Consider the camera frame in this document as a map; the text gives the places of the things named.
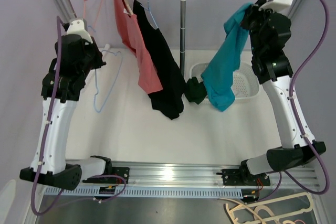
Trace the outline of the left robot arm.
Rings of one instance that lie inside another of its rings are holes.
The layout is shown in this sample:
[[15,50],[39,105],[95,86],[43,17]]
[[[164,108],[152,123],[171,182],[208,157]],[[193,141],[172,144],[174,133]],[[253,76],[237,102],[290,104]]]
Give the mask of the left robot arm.
[[95,163],[95,177],[102,183],[112,179],[113,169],[101,158],[66,163],[65,151],[70,122],[86,78],[93,69],[106,65],[96,41],[79,35],[63,35],[55,43],[61,51],[60,64],[53,59],[42,81],[43,120],[33,161],[20,170],[19,177],[29,182],[74,190],[85,179],[84,166]]

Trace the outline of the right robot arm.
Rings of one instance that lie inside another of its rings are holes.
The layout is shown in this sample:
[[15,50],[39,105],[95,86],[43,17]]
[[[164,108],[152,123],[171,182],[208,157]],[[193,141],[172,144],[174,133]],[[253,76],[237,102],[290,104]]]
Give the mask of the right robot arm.
[[252,4],[245,11],[240,25],[249,32],[251,66],[271,102],[281,146],[241,162],[239,179],[247,185],[260,174],[283,172],[305,165],[316,155],[326,152],[325,143],[316,141],[298,99],[290,89],[293,71],[283,48],[291,37],[291,21],[270,4],[267,0]]

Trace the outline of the salmon pink t shirt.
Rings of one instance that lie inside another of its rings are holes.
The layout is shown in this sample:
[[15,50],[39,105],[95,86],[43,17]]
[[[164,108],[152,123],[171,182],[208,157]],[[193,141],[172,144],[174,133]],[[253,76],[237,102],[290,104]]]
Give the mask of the salmon pink t shirt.
[[147,93],[163,90],[157,70],[142,37],[136,14],[125,0],[114,1],[115,23],[125,46],[135,55],[139,69],[138,85]]

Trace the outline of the blue wire hanger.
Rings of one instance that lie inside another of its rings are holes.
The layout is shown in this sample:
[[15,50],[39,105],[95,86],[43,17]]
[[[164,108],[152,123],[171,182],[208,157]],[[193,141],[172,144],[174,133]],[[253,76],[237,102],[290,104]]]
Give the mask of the blue wire hanger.
[[100,114],[107,107],[117,85],[124,57],[120,50],[112,47],[110,43],[98,46],[102,53],[103,67],[95,69],[90,74],[89,92],[90,104],[93,111]]

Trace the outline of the teal t shirt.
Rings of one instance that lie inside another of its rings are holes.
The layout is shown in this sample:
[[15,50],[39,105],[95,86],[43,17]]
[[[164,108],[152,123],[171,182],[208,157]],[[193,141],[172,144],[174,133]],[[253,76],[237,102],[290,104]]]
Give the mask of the teal t shirt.
[[223,112],[235,101],[232,91],[234,71],[240,67],[240,55],[249,32],[240,26],[252,2],[243,4],[224,24],[225,40],[202,72],[201,78],[211,105]]

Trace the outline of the green and white t shirt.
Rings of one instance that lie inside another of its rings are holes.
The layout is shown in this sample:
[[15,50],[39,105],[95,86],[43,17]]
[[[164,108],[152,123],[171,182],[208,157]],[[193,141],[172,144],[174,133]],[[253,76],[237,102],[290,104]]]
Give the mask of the green and white t shirt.
[[207,91],[203,82],[199,82],[196,77],[189,78],[186,83],[185,97],[188,102],[201,104],[207,97]]

